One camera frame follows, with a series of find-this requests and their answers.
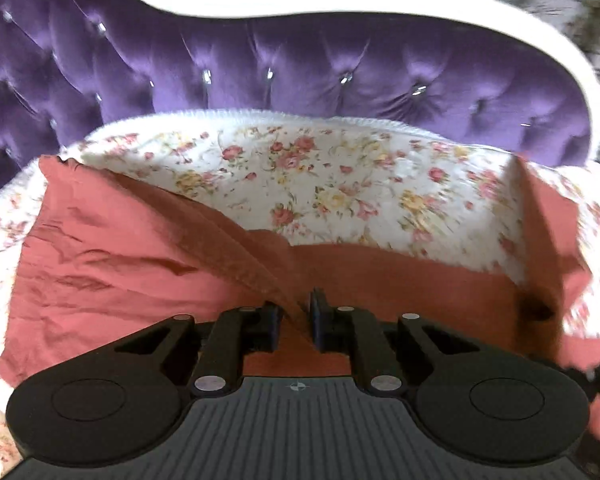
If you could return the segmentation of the rust red pants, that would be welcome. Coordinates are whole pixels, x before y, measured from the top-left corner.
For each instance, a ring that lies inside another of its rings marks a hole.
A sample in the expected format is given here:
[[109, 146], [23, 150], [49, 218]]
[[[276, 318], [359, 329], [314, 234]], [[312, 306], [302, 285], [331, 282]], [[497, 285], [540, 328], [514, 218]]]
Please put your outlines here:
[[600, 340], [567, 336], [562, 319], [591, 281], [577, 248], [577, 207], [518, 162], [524, 281], [352, 244], [292, 246], [219, 211], [122, 174], [45, 156], [47, 188], [22, 245], [0, 355], [11, 386], [87, 351], [187, 313], [272, 301], [279, 350], [250, 356], [250, 374], [343, 375], [309, 334], [308, 299], [383, 321], [415, 312], [502, 349], [579, 370], [600, 364]]

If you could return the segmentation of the purple tufted velvet headboard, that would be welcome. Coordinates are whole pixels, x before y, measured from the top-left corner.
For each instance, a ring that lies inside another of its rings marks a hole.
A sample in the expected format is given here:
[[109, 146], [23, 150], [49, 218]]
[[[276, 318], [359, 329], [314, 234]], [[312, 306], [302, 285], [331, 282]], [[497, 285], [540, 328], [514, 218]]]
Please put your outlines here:
[[600, 84], [494, 0], [0, 0], [0, 188], [117, 120], [176, 110], [391, 119], [580, 166]]

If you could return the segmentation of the floral quilted bedspread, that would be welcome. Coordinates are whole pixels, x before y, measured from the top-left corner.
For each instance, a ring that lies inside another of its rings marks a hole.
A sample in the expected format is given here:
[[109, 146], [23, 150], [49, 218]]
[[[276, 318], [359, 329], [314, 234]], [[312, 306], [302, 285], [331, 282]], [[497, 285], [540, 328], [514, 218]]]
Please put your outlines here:
[[[521, 192], [513, 155], [367, 119], [183, 113], [99, 128], [61, 158], [111, 169], [199, 200], [291, 243], [430, 249], [427, 260], [521, 277]], [[579, 244], [594, 271], [562, 328], [600, 342], [600, 164], [533, 172], [578, 205]], [[0, 191], [0, 350], [22, 241], [46, 180], [38, 160]]]

